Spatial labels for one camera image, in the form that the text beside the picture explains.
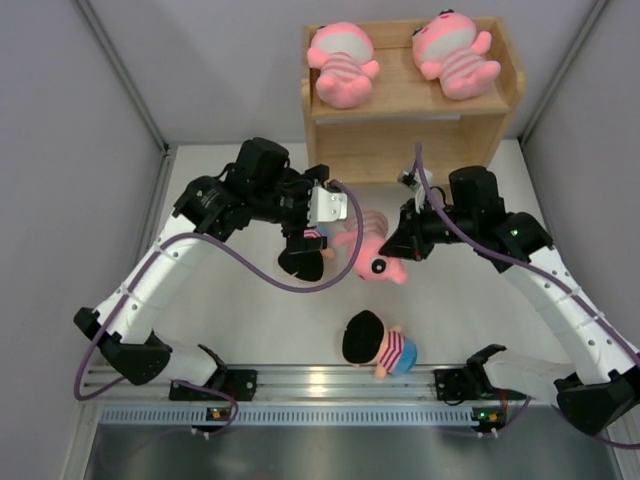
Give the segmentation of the pink plush face down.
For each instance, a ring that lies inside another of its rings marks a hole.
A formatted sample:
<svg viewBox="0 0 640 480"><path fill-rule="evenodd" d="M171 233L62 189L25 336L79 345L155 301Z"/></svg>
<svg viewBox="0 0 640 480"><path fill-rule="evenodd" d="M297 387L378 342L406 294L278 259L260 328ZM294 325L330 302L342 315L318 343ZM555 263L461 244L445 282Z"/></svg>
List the pink plush face down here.
<svg viewBox="0 0 640 480"><path fill-rule="evenodd" d="M364 281L391 281L395 284L404 284L408 274L401 260L380 253L380 249L386 243L389 230L387 217L376 210L365 210L362 212L362 217L364 225L362 245L352 271ZM357 218L353 216L344 222L343 230L333 236L332 245L337 248L346 247L348 255L351 256L355 251L358 232Z"/></svg>

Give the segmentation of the pink plush with heart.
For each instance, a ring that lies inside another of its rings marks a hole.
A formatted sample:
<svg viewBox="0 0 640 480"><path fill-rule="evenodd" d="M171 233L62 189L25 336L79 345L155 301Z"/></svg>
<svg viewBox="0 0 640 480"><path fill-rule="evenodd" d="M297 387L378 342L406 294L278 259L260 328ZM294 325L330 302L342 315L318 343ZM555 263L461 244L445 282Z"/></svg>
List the pink plush with heart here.
<svg viewBox="0 0 640 480"><path fill-rule="evenodd" d="M372 94L380 71L369 36L358 25L336 22L318 28L306 52L311 69L319 71L319 98L336 109L352 109Z"/></svg>

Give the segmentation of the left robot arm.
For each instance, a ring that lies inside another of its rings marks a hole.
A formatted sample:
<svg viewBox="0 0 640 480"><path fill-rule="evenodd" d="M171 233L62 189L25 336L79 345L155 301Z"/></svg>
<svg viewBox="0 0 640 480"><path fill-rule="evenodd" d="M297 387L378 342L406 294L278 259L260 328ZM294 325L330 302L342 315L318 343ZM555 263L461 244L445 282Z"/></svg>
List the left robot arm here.
<svg viewBox="0 0 640 480"><path fill-rule="evenodd" d="M309 230L344 216L345 197L329 173L325 165L296 169L288 150L271 140L244 141L220 173L186 185L132 272L97 306L80 308L74 324L130 384L182 380L204 399L219 397L226 386L220 357L204 345L161 339L156 324L193 271L255 222L278 226L295 256L324 248L326 238Z"/></svg>

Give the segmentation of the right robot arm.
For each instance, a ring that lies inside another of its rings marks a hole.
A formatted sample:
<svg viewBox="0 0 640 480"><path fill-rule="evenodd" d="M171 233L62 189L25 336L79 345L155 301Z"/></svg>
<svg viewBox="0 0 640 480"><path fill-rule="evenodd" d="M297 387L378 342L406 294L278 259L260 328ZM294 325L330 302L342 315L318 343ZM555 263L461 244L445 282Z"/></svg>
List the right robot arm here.
<svg viewBox="0 0 640 480"><path fill-rule="evenodd" d="M496 176L482 166L452 172L440 206L424 170L400 174L414 198L383 245L388 257L422 261L439 244L465 243L532 305L569 360L557 363L491 344L463 369L478 397L500 390L544 401L577 430L596 436L639 403L639 349L609 323L565 266L553 239L526 212L509 213Z"/></svg>

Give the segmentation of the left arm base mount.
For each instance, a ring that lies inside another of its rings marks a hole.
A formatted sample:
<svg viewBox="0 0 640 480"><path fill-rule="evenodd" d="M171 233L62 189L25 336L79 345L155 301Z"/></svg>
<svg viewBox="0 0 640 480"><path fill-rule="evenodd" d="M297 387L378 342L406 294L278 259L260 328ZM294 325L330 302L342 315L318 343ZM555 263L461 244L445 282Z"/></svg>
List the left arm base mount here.
<svg viewBox="0 0 640 480"><path fill-rule="evenodd" d="M257 390L258 371L231 368L214 374L204 386L192 388L174 381L169 391L171 401L224 400L227 396L236 401L251 401Z"/></svg>

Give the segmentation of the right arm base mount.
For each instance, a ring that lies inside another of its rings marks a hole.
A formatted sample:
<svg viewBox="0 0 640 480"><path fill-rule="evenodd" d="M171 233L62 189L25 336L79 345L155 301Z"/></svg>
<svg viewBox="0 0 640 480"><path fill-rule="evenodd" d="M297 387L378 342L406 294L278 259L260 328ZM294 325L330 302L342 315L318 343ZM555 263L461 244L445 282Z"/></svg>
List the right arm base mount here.
<svg viewBox="0 0 640 480"><path fill-rule="evenodd" d="M443 368L433 371L439 401L459 404L464 401L519 401L526 396L513 390L499 390L478 383L465 368Z"/></svg>

